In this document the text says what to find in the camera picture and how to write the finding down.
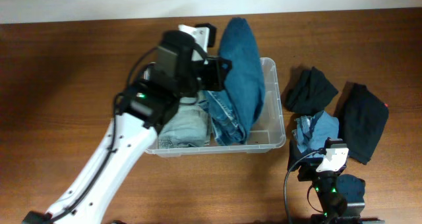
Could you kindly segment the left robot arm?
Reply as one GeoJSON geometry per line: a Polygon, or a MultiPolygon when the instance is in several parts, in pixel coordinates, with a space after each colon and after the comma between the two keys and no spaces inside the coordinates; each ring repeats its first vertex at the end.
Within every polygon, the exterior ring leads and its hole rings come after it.
{"type": "Polygon", "coordinates": [[[180,25],[132,67],[112,102],[112,120],[92,157],[46,212],[29,211],[23,223],[101,223],[115,193],[163,127],[181,98],[222,91],[231,61],[209,56],[216,41],[210,24],[180,25]]]}

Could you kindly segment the dark blue jeans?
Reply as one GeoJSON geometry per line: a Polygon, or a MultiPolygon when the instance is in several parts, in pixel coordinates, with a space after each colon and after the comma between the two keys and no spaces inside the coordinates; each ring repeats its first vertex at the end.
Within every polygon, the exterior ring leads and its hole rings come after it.
{"type": "Polygon", "coordinates": [[[217,144],[244,144],[260,117],[266,92],[258,45],[246,19],[233,18],[228,22],[218,55],[232,65],[225,89],[204,91],[200,108],[211,118],[217,144]]]}

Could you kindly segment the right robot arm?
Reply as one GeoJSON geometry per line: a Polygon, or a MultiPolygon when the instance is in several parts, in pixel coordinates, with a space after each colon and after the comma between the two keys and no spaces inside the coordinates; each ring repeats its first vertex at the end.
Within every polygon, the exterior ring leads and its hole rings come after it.
{"type": "Polygon", "coordinates": [[[287,182],[292,171],[299,171],[300,182],[310,182],[308,192],[314,190],[321,208],[315,209],[307,223],[384,223],[376,217],[363,218],[365,208],[366,183],[353,175],[343,174],[346,168],[349,149],[341,139],[328,138],[321,148],[307,154],[290,142],[289,161],[284,179],[284,207],[287,222],[293,223],[287,201],[287,182]]]}

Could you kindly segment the light blue jeans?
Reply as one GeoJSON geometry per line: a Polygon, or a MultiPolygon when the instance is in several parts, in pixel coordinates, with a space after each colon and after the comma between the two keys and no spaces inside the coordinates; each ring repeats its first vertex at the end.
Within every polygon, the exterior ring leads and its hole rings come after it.
{"type": "Polygon", "coordinates": [[[210,118],[200,107],[205,102],[197,98],[181,98],[178,112],[163,127],[158,136],[159,149],[199,148],[210,143],[210,118]]]}

